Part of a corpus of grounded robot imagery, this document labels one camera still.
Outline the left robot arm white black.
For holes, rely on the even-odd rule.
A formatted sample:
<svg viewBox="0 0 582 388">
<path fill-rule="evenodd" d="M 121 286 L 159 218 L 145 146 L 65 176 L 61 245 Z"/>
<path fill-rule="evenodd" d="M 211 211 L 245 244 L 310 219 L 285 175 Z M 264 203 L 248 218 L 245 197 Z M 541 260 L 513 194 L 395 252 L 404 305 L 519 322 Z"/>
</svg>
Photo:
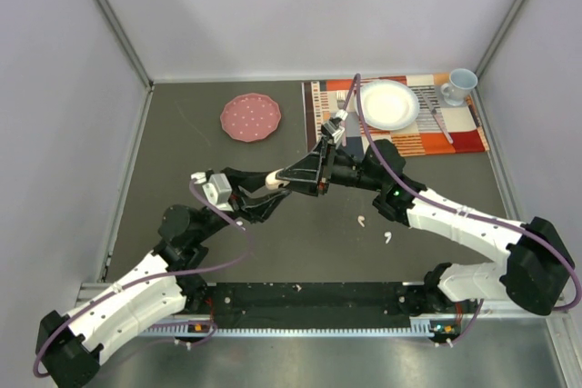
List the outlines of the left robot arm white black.
<svg viewBox="0 0 582 388">
<path fill-rule="evenodd" d="M 289 194 L 277 176 L 231 168 L 193 174 L 189 188 L 201 208 L 169 206 L 159 243 L 135 267 L 87 303 L 41 320 L 34 376 L 83 387 L 144 330 L 183 310 L 200 310 L 206 301 L 203 241 L 238 220 L 264 222 Z"/>
</svg>

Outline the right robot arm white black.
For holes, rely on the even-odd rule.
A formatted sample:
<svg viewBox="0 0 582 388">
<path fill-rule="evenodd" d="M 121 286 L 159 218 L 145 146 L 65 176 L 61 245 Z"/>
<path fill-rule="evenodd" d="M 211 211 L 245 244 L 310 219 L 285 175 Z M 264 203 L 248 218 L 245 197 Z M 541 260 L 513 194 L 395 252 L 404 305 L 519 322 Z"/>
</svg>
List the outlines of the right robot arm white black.
<svg viewBox="0 0 582 388">
<path fill-rule="evenodd" d="M 452 202 L 405 176 L 405 164 L 388 140 L 375 140 L 357 159 L 322 139 L 297 163 L 269 174 L 266 186 L 313 196 L 331 184 L 373 191 L 373 206 L 387 220 L 485 256 L 481 264 L 443 263 L 426 275 L 424 297 L 435 311 L 469 299 L 510 300 L 537 315 L 556 309 L 575 264 L 552 223 L 505 220 Z"/>
</svg>

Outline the white earbud charging case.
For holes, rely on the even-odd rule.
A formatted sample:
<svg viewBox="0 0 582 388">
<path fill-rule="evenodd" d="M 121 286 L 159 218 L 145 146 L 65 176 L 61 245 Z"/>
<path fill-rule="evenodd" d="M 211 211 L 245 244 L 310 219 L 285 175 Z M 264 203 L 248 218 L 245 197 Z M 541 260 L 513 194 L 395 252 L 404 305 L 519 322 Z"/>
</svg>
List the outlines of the white earbud charging case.
<svg viewBox="0 0 582 388">
<path fill-rule="evenodd" d="M 286 188 L 289 184 L 289 181 L 278 177 L 278 171 L 269 173 L 265 179 L 265 187 L 270 191 Z"/>
</svg>

